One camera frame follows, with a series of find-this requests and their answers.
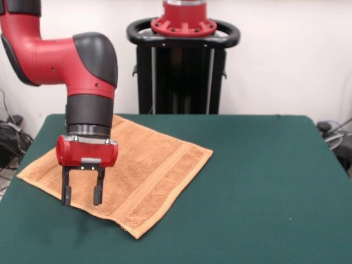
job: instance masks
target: cable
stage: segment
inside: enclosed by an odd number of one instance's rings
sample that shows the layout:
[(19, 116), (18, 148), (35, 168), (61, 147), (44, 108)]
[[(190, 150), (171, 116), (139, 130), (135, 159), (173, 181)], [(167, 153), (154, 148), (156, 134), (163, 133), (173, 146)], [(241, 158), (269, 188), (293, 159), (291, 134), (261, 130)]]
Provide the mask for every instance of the cable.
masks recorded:
[(0, 189), (0, 193), (2, 193), (3, 191), (5, 191), (7, 188), (9, 188), (9, 185), (3, 187)]
[(339, 134), (339, 135), (336, 135), (336, 136), (331, 136), (331, 137), (328, 137), (327, 139), (325, 139), (325, 142), (328, 143), (328, 142), (330, 142), (332, 140), (344, 138), (346, 136), (352, 136), (352, 133), (349, 132), (349, 133), (346, 133), (346, 134)]
[(9, 111), (7, 109), (7, 106), (6, 106), (6, 97), (5, 97), (5, 93), (4, 91), (0, 88), (0, 92), (2, 93), (2, 100), (3, 100), (3, 103), (4, 103), (4, 107), (5, 107), (5, 111), (7, 112), (7, 115), (9, 116), (9, 118), (12, 120), (12, 122), (14, 124), (16, 124), (15, 120), (13, 119), (13, 117), (9, 114)]
[(4, 104), (4, 109), (0, 109), (9, 116), (6, 122), (0, 121), (0, 169), (16, 170), (17, 168), (12, 168), (9, 164), (16, 158), (18, 165), (20, 164), (33, 143), (33, 138), (16, 125), (16, 120), (9, 114), (5, 93), (2, 89), (0, 93), (3, 95)]
[(340, 138), (338, 138), (338, 142), (336, 142), (335, 144), (333, 144), (332, 146), (330, 146), (330, 150), (334, 150), (336, 149), (337, 147), (339, 147), (343, 141), (343, 134), (341, 133), (338, 133), (338, 132), (335, 132), (337, 135), (341, 136)]
[(342, 125), (338, 126), (337, 128), (333, 129), (332, 131), (330, 131), (328, 133), (328, 136), (332, 135), (334, 132), (336, 132), (337, 130), (339, 130), (340, 128), (343, 128), (345, 125), (347, 125), (348, 123), (352, 122), (352, 117), (350, 119), (348, 119), (345, 123), (343, 123)]
[(2, 176), (2, 175), (0, 175), (0, 178), (2, 178), (2, 179), (4, 179), (4, 180), (12, 180), (12, 179), (10, 179), (10, 178), (7, 178), (7, 177), (5, 177), (5, 176)]
[(335, 120), (324, 120), (323, 122), (326, 122), (326, 123), (330, 123), (330, 124), (335, 124), (335, 125), (337, 125), (337, 126), (339, 126), (339, 127), (341, 127), (342, 128), (342, 132), (347, 132), (344, 128), (343, 128), (343, 126), (339, 123), (339, 122), (337, 122), (337, 121), (335, 121)]

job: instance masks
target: floor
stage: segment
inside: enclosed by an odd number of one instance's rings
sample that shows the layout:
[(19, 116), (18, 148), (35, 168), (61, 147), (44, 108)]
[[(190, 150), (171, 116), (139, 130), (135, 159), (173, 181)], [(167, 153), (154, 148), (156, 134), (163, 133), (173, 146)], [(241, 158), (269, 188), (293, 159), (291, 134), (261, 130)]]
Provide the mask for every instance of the floor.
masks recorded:
[[(6, 188), (6, 186), (8, 186), (13, 178), (14, 175), (14, 171), (13, 170), (8, 170), (8, 169), (4, 169), (1, 172), (1, 176), (0, 176), (0, 190), (2, 190), (3, 188)], [(3, 195), (6, 193), (6, 190), (0, 191), (0, 201), (3, 197)]]

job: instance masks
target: black handle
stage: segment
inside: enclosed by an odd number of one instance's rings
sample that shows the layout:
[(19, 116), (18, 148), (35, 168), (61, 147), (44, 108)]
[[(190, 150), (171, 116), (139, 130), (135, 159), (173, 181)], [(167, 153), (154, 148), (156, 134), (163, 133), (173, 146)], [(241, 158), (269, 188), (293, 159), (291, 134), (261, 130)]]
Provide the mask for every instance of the black handle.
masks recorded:
[(149, 29), (153, 18), (141, 19), (131, 23), (127, 27), (129, 41), (139, 46), (147, 47), (209, 47), (209, 48), (230, 48), (236, 46), (240, 41), (240, 31), (232, 24), (213, 20), (217, 23), (218, 31), (225, 32), (228, 36), (220, 37), (216, 34), (206, 37), (170, 37), (162, 36), (153, 31), (140, 33)]

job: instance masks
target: green table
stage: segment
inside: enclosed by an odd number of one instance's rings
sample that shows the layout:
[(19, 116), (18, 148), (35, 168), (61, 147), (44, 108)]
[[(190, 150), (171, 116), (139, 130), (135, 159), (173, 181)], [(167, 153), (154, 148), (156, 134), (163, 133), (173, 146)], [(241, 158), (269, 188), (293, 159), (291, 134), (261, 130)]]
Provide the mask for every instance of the green table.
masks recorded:
[[(0, 263), (352, 262), (352, 185), (308, 118), (124, 117), (214, 155), (140, 240), (14, 179), (0, 202)], [(20, 170), (63, 124), (46, 119)]]

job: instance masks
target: white wall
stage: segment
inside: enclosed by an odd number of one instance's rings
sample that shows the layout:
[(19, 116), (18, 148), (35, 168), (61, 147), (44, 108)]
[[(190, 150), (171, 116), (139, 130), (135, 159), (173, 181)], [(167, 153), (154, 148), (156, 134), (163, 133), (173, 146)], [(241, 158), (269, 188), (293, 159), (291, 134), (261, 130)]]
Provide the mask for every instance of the white wall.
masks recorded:
[[(119, 60), (115, 112), (137, 113), (135, 46), (125, 29), (159, 16), (161, 6), (162, 0), (42, 0), (42, 36), (107, 35)], [(305, 114), (315, 121), (352, 115), (352, 1), (208, 0), (208, 16), (242, 32), (240, 45), (228, 50), (222, 114)], [(47, 115), (64, 112), (65, 87), (23, 85), (2, 45), (0, 62), (8, 108), (36, 135)]]

